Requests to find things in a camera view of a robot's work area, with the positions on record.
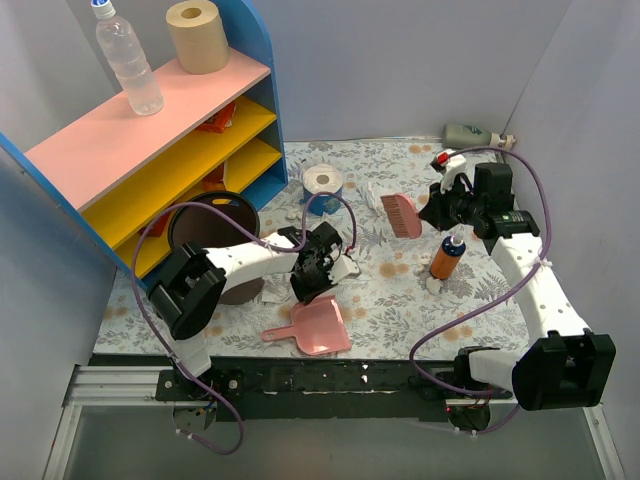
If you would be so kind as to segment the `pink dustpan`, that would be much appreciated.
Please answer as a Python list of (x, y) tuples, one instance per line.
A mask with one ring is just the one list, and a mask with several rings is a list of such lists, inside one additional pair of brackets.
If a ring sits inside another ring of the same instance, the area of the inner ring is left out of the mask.
[(334, 295), (317, 297), (309, 304), (298, 303), (291, 308), (290, 317), (289, 325), (263, 331), (262, 340), (273, 342), (293, 338), (298, 349), (310, 356), (351, 349)]

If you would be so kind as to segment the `pink hand brush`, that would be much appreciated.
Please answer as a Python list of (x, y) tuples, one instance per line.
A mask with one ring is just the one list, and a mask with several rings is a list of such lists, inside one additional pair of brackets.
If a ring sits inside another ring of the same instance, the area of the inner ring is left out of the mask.
[(382, 206), (397, 238), (417, 239), (422, 234), (422, 223), (412, 199), (404, 193), (382, 195)]

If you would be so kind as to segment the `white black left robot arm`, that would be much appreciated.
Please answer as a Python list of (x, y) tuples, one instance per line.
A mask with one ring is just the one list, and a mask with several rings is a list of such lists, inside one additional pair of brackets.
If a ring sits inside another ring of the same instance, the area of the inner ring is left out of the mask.
[(205, 329), (221, 297), (272, 274), (289, 274), (297, 304), (289, 325), (266, 330), (265, 342), (295, 339), (300, 351), (317, 356), (348, 350), (351, 343), (330, 289), (361, 270), (342, 250), (342, 239), (327, 222), (313, 231), (293, 226), (258, 242), (224, 248), (186, 243), (175, 250), (147, 298), (169, 328), (173, 368), (163, 371), (160, 400), (201, 400), (212, 387), (232, 390), (240, 373), (211, 372)]

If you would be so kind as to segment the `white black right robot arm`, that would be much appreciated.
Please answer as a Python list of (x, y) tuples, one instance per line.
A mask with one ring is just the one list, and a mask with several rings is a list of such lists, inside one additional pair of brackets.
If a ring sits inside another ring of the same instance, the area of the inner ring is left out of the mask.
[(500, 267), (529, 335), (522, 352), (468, 347), (454, 360), (452, 383), (464, 397), (488, 385), (511, 392), (527, 411), (592, 407), (601, 400), (616, 348), (596, 334), (571, 306), (552, 267), (532, 215), (514, 207), (512, 170), (479, 163), (468, 179), (462, 157), (435, 160), (440, 182), (431, 185), (421, 220), (443, 231), (472, 227)]

